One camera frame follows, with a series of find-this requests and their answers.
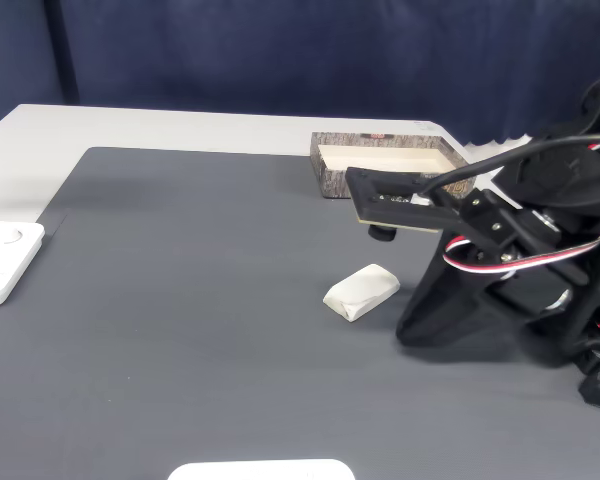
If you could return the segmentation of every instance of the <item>blue curtain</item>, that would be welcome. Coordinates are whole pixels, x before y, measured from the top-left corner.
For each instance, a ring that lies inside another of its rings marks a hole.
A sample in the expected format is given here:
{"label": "blue curtain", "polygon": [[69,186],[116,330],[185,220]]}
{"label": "blue curtain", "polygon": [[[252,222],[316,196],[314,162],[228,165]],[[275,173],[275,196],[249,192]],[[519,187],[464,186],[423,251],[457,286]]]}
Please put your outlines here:
{"label": "blue curtain", "polygon": [[481,144],[571,119],[600,78],[600,0],[56,3],[83,105],[425,119]]}
{"label": "blue curtain", "polygon": [[0,120],[21,103],[64,103],[42,0],[0,0]]}

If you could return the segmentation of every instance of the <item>white plastic device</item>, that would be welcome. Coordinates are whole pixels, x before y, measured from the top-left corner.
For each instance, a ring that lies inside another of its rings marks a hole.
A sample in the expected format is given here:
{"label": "white plastic device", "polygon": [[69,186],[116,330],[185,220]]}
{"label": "white plastic device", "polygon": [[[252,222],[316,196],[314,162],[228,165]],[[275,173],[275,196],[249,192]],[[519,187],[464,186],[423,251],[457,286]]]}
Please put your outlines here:
{"label": "white plastic device", "polygon": [[0,222],[0,304],[35,257],[44,237],[37,223]]}
{"label": "white plastic device", "polygon": [[189,463],[168,480],[355,480],[338,460]]}

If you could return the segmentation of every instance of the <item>red and white cable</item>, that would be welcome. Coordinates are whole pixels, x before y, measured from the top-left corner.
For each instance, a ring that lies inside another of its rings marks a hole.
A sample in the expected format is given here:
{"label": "red and white cable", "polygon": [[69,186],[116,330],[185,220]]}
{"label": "red and white cable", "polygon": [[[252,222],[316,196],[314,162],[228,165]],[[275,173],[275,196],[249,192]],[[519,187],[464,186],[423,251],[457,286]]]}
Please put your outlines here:
{"label": "red and white cable", "polygon": [[558,250],[551,253],[543,253],[541,255],[533,255],[530,257],[519,258],[511,262],[504,262],[496,265],[466,264],[459,262],[458,260],[454,260],[453,258],[447,255],[447,253],[449,253],[454,248],[460,247],[462,245],[468,245],[470,243],[472,243],[471,240],[462,235],[459,237],[455,237],[445,247],[445,254],[442,256],[442,258],[445,262],[447,262],[452,267],[457,268],[458,270],[462,270],[469,273],[492,274],[514,272],[516,270],[522,270],[524,268],[537,267],[539,265],[546,265],[547,263],[558,262],[560,260],[575,257],[582,253],[588,252],[589,250],[592,250],[598,245],[600,245],[600,236],[597,239],[588,243],[583,243],[582,245],[565,248],[563,250]]}

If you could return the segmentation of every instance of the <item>gray table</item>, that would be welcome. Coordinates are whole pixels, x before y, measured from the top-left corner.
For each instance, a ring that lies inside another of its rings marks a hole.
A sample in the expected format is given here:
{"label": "gray table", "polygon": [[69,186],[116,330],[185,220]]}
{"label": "gray table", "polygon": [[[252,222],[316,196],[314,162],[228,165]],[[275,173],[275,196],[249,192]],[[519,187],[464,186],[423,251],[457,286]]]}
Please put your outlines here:
{"label": "gray table", "polygon": [[[358,480],[600,480],[574,368],[498,333],[459,363],[396,345],[437,238],[373,241],[306,158],[92,149],[41,222],[0,307],[0,479],[318,457]],[[349,324],[322,297],[370,263],[404,288]]]}

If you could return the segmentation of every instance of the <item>wire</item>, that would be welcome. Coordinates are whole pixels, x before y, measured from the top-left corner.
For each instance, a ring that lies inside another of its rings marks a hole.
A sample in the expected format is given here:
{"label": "wire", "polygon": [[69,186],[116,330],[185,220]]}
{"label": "wire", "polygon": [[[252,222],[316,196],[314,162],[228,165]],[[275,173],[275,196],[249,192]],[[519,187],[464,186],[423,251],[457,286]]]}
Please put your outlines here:
{"label": "wire", "polygon": [[437,177],[432,178],[424,186],[420,195],[425,195],[436,188],[444,187],[450,183],[459,182],[465,178],[474,177],[482,173],[490,172],[496,168],[500,168],[508,163],[515,162],[522,158],[530,155],[535,155],[545,150],[551,150],[559,147],[566,147],[569,145],[591,145],[600,143],[600,134],[597,135],[576,135],[572,137],[556,138],[553,140],[544,140],[542,142],[532,142],[526,145],[522,145],[518,148],[514,148],[507,152],[496,155],[495,157],[482,160],[481,162],[467,165],[466,167],[458,168],[457,170],[451,170],[450,172],[443,173]]}
{"label": "wire", "polygon": [[591,242],[583,243],[582,245],[565,248],[563,250],[558,250],[556,252],[543,253],[540,255],[533,255],[530,257],[517,259],[512,262],[504,262],[504,263],[495,264],[495,265],[465,264],[465,263],[459,262],[457,260],[454,260],[450,256],[446,255],[454,248],[460,247],[462,245],[468,245],[470,243],[473,243],[473,242],[471,242],[471,240],[469,240],[468,238],[466,238],[462,235],[459,237],[455,237],[445,247],[445,254],[442,256],[442,258],[444,259],[445,262],[447,262],[452,267],[455,267],[458,270],[462,270],[464,272],[492,274],[492,273],[515,272],[517,270],[537,267],[540,265],[546,265],[548,263],[558,262],[560,260],[565,260],[567,258],[575,257],[582,253],[588,252],[589,250],[592,250],[595,247],[597,247],[598,245],[600,245],[600,236],[597,239],[595,239]]}

